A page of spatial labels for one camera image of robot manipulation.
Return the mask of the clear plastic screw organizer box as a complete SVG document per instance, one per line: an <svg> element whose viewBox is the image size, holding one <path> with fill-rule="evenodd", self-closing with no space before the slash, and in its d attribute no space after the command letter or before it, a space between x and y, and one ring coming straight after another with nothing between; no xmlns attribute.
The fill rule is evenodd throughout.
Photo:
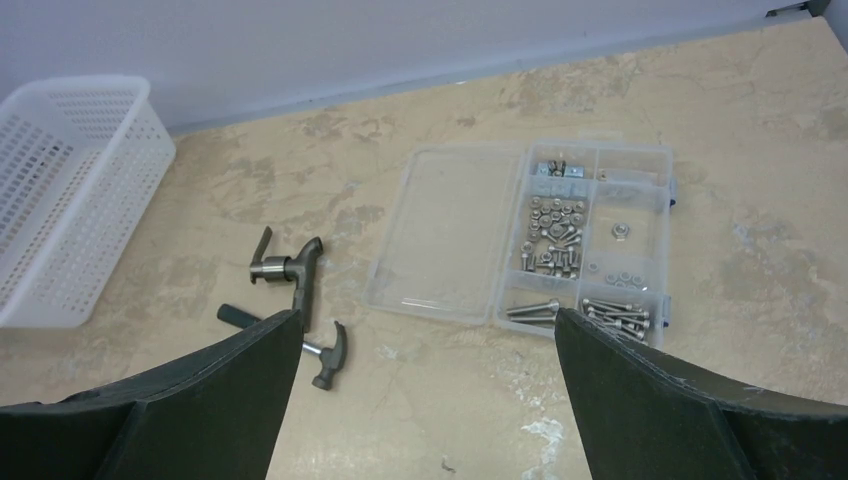
<svg viewBox="0 0 848 480"><path fill-rule="evenodd" d="M660 347L671 321L669 147L588 140L414 151L364 301L551 336L556 308Z"/></svg>

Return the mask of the small black claw hammer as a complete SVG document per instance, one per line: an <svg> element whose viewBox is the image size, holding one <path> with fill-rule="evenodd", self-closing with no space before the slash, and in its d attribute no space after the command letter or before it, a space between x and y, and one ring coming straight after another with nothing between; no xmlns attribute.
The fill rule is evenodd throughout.
<svg viewBox="0 0 848 480"><path fill-rule="evenodd" d="M229 325L241 329L248 328L261 319L230 304L222 304L216 314L217 318ZM332 389L335 376L343 370L348 353L347 331L343 324L334 321L336 331L333 346L320 346L310 341L302 342L302 351L317 357L321 363L320 372L313 378L312 385L321 390Z"/></svg>

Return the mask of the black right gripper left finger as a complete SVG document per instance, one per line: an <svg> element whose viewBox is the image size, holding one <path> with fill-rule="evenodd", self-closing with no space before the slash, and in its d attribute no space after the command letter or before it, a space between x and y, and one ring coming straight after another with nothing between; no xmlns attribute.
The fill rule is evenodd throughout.
<svg viewBox="0 0 848 480"><path fill-rule="evenodd" d="M5 479L262 479L301 357L281 311L156 368L1 410Z"/></svg>

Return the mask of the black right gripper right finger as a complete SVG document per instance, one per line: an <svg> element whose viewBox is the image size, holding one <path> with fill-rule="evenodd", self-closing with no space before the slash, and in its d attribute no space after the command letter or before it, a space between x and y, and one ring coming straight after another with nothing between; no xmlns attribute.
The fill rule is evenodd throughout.
<svg viewBox="0 0 848 480"><path fill-rule="evenodd" d="M843 479L847 409L614 335L574 309L555 344L595 479Z"/></svg>

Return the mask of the white plastic perforated basket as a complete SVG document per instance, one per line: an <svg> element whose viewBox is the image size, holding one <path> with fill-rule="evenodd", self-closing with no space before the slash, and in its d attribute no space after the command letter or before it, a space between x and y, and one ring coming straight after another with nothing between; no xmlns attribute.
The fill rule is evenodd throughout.
<svg viewBox="0 0 848 480"><path fill-rule="evenodd" d="M176 155L148 80L33 81L1 105L1 324L86 322Z"/></svg>

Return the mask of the grey metal clamp lever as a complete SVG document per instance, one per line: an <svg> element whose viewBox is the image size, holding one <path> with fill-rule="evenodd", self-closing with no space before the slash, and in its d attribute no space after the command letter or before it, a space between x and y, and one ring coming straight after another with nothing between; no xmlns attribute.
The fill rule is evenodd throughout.
<svg viewBox="0 0 848 480"><path fill-rule="evenodd" d="M323 242L320 237L311 238L295 257L265 257L264 254L272 236L272 229L266 226L249 265L250 282L255 284L258 279L263 279L267 283L294 282L292 309L301 312L303 332L309 333L312 330L317 263L324 253Z"/></svg>

